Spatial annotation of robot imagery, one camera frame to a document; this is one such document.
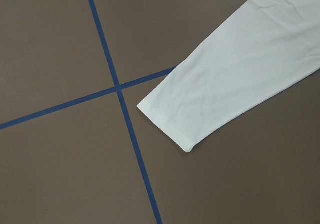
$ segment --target blue line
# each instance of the blue line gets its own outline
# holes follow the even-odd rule
[[[170,74],[175,68],[176,67],[172,67],[172,68],[169,68],[169,69],[166,69],[166,70],[162,70],[162,71],[159,71],[159,72],[151,74],[151,75],[147,75],[145,77],[141,77],[141,78],[139,78],[137,80],[132,80],[132,81],[129,81],[127,83],[121,84],[121,89],[130,88],[130,87],[139,85],[141,83],[145,83],[145,82],[154,80],[156,78],[160,78],[160,77],[166,76],[166,75]]]
[[[160,212],[159,212],[159,209],[158,209],[156,198],[155,198],[153,189],[151,187],[151,183],[150,183],[150,179],[148,177],[147,169],[146,169],[146,166],[145,166],[145,163],[144,163],[144,160],[143,160],[140,148],[139,148],[139,144],[138,144],[138,141],[137,141],[135,130],[134,130],[134,127],[132,125],[132,121],[131,121],[131,118],[130,118],[130,115],[129,115],[129,111],[128,111],[128,108],[127,108],[127,105],[126,105],[126,101],[125,101],[124,95],[122,93],[121,85],[119,83],[117,72],[116,72],[116,69],[115,69],[111,54],[110,54],[110,50],[109,50],[109,47],[108,47],[108,44],[107,44],[107,40],[106,40],[104,31],[103,31],[103,28],[102,28],[102,25],[101,25],[101,22],[100,22],[100,18],[99,18],[98,12],[97,12],[97,8],[96,8],[94,0],[88,0],[88,1],[89,1],[89,4],[90,4],[90,8],[91,8],[91,11],[92,11],[92,15],[93,15],[93,18],[94,18],[96,29],[97,29],[97,31],[99,33],[99,37],[100,37],[100,40],[101,40],[103,51],[104,51],[106,60],[108,62],[109,68],[110,68],[110,72],[111,72],[111,76],[112,76],[112,79],[113,79],[113,82],[114,82],[116,93],[117,93],[118,98],[119,98],[119,102],[120,102],[120,105],[121,105],[121,109],[122,109],[122,112],[123,112],[125,123],[126,123],[126,126],[128,128],[129,134],[130,134],[130,138],[131,138],[131,141],[132,141],[133,149],[134,149],[134,152],[135,152],[135,155],[136,155],[139,167],[140,167],[140,171],[141,171],[141,174],[142,174],[142,177],[143,177],[143,181],[144,181],[144,185],[145,185],[146,191],[147,191],[148,196],[149,196],[149,200],[150,200],[150,203],[151,203],[151,206],[152,206],[152,210],[153,210],[156,222],[158,224],[162,224],[163,222],[162,222],[162,219],[161,219],[161,216],[160,216]]]
[[[105,96],[105,95],[108,95],[108,94],[114,93],[114,92],[116,92],[116,88],[112,87],[112,88],[102,90],[102,91],[99,91],[99,92],[96,92],[96,93],[93,93],[90,95],[86,95],[84,97],[81,97],[81,98],[78,98],[78,99],[75,99],[72,101],[68,101],[66,103],[63,103],[63,104],[60,104],[60,105],[57,105],[57,106],[54,106],[54,107],[51,107],[51,108],[48,108],[48,109],[45,109],[42,111],[35,112],[30,115],[23,116],[21,118],[15,119],[15,120],[0,124],[0,130],[15,126],[15,125],[27,122],[27,121],[30,121],[32,119],[36,119],[36,118],[48,115],[50,113],[60,111],[62,109],[66,109],[66,108],[78,105],[80,103],[84,103],[84,102],[87,102],[87,101],[90,101],[90,100],[93,100],[96,98],[100,98],[102,96]]]

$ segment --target brown surface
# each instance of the brown surface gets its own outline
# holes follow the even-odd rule
[[[119,80],[125,83],[180,64],[246,1],[95,0],[95,4]]]
[[[0,222],[155,223],[116,94],[0,132]]]
[[[121,83],[246,0],[95,0]],[[0,0],[0,124],[113,86],[87,0]],[[183,152],[123,91],[164,224],[320,222],[320,72]],[[156,223],[115,93],[0,130],[0,223]]]
[[[113,86],[88,0],[0,7],[0,124]]]
[[[125,90],[163,223],[319,223],[319,78],[246,112],[190,153],[136,108],[160,80]]]

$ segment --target clothing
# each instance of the clothing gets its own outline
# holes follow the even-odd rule
[[[320,69],[320,0],[248,0],[138,108],[185,152]]]

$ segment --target sleeve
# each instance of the sleeve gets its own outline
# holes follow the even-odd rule
[[[248,0],[139,104],[185,152],[320,69],[320,0]]]

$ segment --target white garment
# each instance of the white garment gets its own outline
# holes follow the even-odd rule
[[[138,108],[185,152],[320,69],[320,0],[248,0]]]

